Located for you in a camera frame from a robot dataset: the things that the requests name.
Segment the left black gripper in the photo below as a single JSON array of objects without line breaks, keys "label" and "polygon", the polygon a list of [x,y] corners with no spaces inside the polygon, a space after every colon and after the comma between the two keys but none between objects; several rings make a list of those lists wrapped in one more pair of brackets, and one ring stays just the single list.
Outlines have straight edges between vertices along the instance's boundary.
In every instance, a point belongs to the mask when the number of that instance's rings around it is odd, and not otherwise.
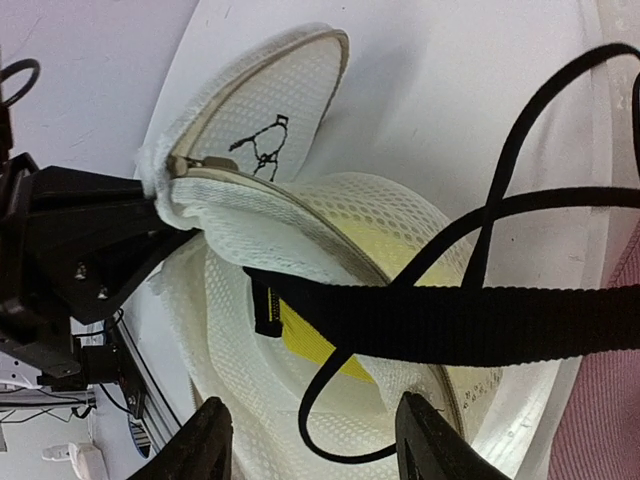
[{"label": "left black gripper", "polygon": [[85,325],[112,315],[198,232],[166,224],[138,180],[37,171],[27,153],[1,167],[1,350],[75,375],[70,315]]}]

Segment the beige zipper pull tab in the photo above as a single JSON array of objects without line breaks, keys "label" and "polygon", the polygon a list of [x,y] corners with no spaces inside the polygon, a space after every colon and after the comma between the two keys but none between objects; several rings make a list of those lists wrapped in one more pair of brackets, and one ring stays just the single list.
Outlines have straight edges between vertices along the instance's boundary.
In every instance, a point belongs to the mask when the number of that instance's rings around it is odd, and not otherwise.
[{"label": "beige zipper pull tab", "polygon": [[193,159],[183,156],[170,156],[168,159],[168,169],[177,177],[186,176],[191,169],[198,168],[239,170],[237,163],[226,157],[207,156],[203,159]]}]

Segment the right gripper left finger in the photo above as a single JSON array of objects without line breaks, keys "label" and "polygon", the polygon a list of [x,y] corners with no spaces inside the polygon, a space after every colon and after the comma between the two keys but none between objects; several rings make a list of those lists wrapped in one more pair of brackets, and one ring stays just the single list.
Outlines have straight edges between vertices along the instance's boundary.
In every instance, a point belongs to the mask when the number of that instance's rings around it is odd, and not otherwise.
[{"label": "right gripper left finger", "polygon": [[230,480],[231,414],[218,397],[208,398],[131,480]]}]

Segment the white perforated plastic basket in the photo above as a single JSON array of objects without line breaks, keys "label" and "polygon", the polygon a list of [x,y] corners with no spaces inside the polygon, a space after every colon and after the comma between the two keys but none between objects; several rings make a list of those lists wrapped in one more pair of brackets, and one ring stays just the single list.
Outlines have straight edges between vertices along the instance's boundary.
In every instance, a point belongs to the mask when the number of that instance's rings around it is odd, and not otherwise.
[{"label": "white perforated plastic basket", "polygon": [[[509,128],[538,88],[583,52],[639,42],[635,1],[499,1],[485,104]],[[631,87],[622,57],[583,74],[528,134],[511,193],[638,183]],[[623,286],[639,279],[634,211],[567,208],[494,228],[489,280],[546,288]],[[639,475],[639,355],[627,350],[505,370],[473,442],[513,479],[635,479]]]}]

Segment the white mesh laundry bag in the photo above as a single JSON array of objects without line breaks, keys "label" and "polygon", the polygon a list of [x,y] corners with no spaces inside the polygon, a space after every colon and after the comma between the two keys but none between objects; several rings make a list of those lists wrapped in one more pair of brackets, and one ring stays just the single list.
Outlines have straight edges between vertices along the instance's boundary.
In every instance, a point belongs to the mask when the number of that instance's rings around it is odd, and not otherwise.
[{"label": "white mesh laundry bag", "polygon": [[[365,173],[298,174],[342,80],[345,32],[285,31],[211,78],[137,171],[160,218],[197,235],[156,286],[191,381],[233,422],[236,479],[395,479],[393,458],[327,461],[298,430],[301,398],[334,344],[250,269],[322,285],[385,286],[446,224],[412,190]],[[170,156],[234,160],[238,171],[174,176]]]}]

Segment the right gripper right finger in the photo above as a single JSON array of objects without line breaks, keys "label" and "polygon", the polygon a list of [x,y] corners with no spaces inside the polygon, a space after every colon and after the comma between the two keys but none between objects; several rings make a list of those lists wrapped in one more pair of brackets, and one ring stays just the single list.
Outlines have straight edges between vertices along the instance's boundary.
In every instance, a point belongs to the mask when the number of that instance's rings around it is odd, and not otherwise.
[{"label": "right gripper right finger", "polygon": [[395,418],[402,480],[508,480],[420,394],[405,392]]}]

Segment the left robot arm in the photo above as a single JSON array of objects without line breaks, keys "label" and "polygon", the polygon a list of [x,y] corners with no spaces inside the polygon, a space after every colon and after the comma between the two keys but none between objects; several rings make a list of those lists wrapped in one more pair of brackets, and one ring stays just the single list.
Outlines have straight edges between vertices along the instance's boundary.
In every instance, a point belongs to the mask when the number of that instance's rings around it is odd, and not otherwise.
[{"label": "left robot arm", "polygon": [[142,414],[142,376],[114,325],[86,346],[73,322],[110,323],[149,274],[193,237],[164,223],[139,181],[49,166],[12,154],[11,107],[36,84],[32,58],[1,71],[27,72],[1,100],[1,349],[40,371],[39,383],[82,390],[116,383]]}]

